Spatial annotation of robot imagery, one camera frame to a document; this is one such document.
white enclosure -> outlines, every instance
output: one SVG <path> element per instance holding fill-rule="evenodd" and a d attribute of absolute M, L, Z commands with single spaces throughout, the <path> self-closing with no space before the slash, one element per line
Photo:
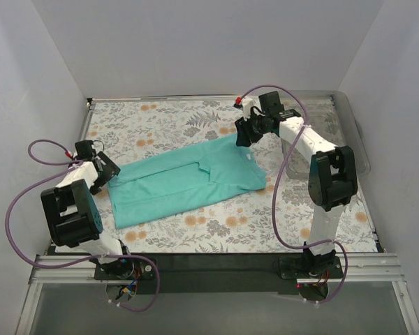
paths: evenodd
<path fill-rule="evenodd" d="M 337 89 L 382 0 L 33 0 L 86 97 Z"/>
<path fill-rule="evenodd" d="M 31 267 L 6 241 L 9 202 L 56 172 L 26 155 L 71 147 L 84 97 L 239 94 L 257 84 L 340 90 L 371 172 L 360 182 L 419 317 L 419 0 L 0 1 L 0 334 L 13 334 Z M 43 147 L 47 160 L 57 151 Z M 49 234 L 38 191 L 15 208 L 23 251 Z"/>

table surface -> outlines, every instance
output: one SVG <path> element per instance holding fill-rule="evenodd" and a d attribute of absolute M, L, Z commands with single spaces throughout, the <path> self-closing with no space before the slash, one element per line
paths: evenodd
<path fill-rule="evenodd" d="M 330 99 L 304 100 L 309 113 L 329 109 Z M 186 145 L 235 133 L 240 111 L 232 99 L 199 98 L 97 103 L 87 139 L 103 141 L 105 153 L 118 165 L 139 161 Z M 290 101 L 286 107 L 299 110 Z M 283 160 L 281 140 L 265 135 L 251 147 L 267 173 L 267 187 L 210 206 L 117 230 L 107 190 L 94 197 L 103 226 L 131 252 L 146 253 L 273 253 L 289 252 L 274 236 L 271 223 L 272 191 Z M 313 203 L 307 182 L 284 176 L 277 218 L 281 236 L 301 245 L 309 236 Z M 350 252 L 374 252 L 376 244 L 359 193 L 342 214 L 337 239 Z"/>

folded shirt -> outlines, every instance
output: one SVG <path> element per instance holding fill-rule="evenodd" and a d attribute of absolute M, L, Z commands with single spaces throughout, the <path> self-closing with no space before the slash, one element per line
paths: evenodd
<path fill-rule="evenodd" d="M 265 188 L 253 153 L 236 134 L 124 165 L 109 182 L 117 228 L 182 213 Z"/>

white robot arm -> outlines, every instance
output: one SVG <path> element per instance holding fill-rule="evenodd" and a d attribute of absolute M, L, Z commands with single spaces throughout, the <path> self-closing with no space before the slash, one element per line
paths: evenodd
<path fill-rule="evenodd" d="M 260 107 L 245 97 L 237 100 L 235 107 L 243 116 L 235 122 L 238 146 L 249 147 L 266 133 L 275 133 L 282 140 L 294 142 L 301 128 L 305 127 L 295 148 L 310 163 L 308 191 L 314 201 L 314 217 L 307 245 L 329 239 L 334 240 L 344 206 L 357 193 L 357 175 L 354 154 L 350 147 L 338 147 L 328 142 L 295 110 L 285 110 L 277 91 L 259 96 Z M 309 248 L 318 263 L 331 262 L 335 255 L 333 243 Z"/>
<path fill-rule="evenodd" d="M 48 228 L 57 246 L 79 247 L 91 255 L 127 255 L 120 240 L 103 231 L 103 224 L 92 194 L 119 174 L 119 168 L 102 152 L 96 153 L 92 141 L 75 143 L 75 169 L 54 188 L 41 193 Z M 133 273 L 132 260 L 101 258 L 92 260 L 109 275 L 126 278 Z"/>

clear plastic bin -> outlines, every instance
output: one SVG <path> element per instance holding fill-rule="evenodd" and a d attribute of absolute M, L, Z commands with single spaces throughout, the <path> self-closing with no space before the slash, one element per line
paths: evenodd
<path fill-rule="evenodd" d="M 355 154 L 357 175 L 369 173 L 369 161 L 362 138 L 352 114 L 351 106 L 345 94 L 333 92 L 298 92 L 311 117 L 312 128 L 329 142 L 349 145 Z M 281 101 L 286 109 L 294 108 L 302 113 L 301 108 L 288 96 L 281 94 Z M 283 155 L 290 149 L 291 143 L 282 140 Z M 286 174 L 291 179 L 309 178 L 309 163 L 298 152 L 291 154 L 286 166 Z"/>

